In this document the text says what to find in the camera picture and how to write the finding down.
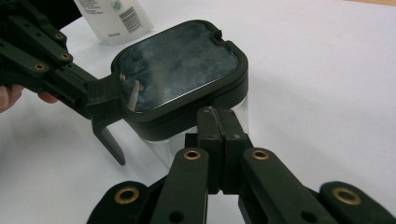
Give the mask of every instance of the white bottle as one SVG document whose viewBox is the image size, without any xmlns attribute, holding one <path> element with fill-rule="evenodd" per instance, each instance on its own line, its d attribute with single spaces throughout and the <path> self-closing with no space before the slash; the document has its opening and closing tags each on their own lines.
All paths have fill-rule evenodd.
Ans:
<svg viewBox="0 0 396 224">
<path fill-rule="evenodd" d="M 135 40 L 153 28 L 137 0 L 75 0 L 99 40 L 107 45 Z"/>
</svg>

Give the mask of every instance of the white background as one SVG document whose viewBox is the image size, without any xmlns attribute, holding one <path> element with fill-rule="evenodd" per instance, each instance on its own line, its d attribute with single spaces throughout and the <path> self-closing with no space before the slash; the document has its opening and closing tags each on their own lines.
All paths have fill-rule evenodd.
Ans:
<svg viewBox="0 0 396 224">
<path fill-rule="evenodd" d="M 341 0 L 168 0 L 141 4 L 144 38 L 207 20 L 249 59 L 250 137 L 303 184 L 340 180 L 396 215 L 396 7 Z M 99 43 L 80 19 L 64 29 L 75 63 L 96 77 L 133 44 Z M 25 90 L 0 115 L 0 223 L 85 223 L 112 186 L 151 185 L 167 170 L 123 122 L 121 167 L 91 123 Z M 237 198 L 210 196 L 207 223 L 242 223 Z"/>
</svg>

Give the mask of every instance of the finger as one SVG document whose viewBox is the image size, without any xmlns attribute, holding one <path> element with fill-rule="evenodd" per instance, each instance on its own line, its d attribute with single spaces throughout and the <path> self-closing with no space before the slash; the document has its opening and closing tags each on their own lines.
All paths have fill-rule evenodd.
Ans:
<svg viewBox="0 0 396 224">
<path fill-rule="evenodd" d="M 0 86 L 0 113 L 8 109 L 7 87 Z"/>
<path fill-rule="evenodd" d="M 40 97 L 41 100 L 43 100 L 44 102 L 49 103 L 49 104 L 58 102 L 58 99 L 56 99 L 53 95 L 51 95 L 47 92 L 40 92 L 38 94 L 38 97 Z"/>
<path fill-rule="evenodd" d="M 21 85 L 12 85 L 12 95 L 21 96 L 24 87 Z"/>
</svg>

